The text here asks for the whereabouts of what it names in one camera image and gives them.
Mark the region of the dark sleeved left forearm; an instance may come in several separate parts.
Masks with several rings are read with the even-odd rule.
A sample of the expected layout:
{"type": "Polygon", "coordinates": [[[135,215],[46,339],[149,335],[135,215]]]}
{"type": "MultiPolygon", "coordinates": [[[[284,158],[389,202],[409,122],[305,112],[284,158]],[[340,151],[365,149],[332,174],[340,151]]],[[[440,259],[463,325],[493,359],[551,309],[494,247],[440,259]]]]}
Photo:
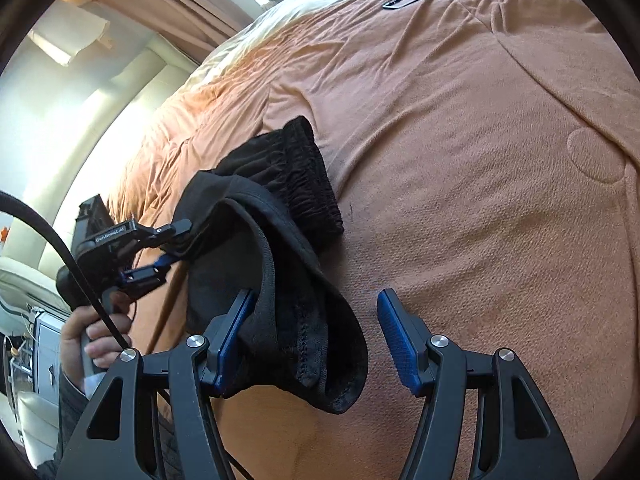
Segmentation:
{"type": "Polygon", "coordinates": [[[85,411],[89,400],[68,377],[61,373],[58,387],[58,442],[52,460],[46,460],[36,469],[36,475],[42,480],[55,480],[61,465],[66,446],[85,411]]]}

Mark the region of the person's left hand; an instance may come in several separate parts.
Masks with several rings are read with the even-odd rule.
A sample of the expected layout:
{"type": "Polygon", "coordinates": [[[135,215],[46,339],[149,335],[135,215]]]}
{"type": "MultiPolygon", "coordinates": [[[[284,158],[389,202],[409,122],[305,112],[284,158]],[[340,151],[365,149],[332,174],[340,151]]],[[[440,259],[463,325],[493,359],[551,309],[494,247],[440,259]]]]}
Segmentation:
{"type": "Polygon", "coordinates": [[[65,377],[82,393],[93,393],[100,374],[122,353],[122,346],[93,307],[78,307],[60,333],[60,363],[65,377]]]}

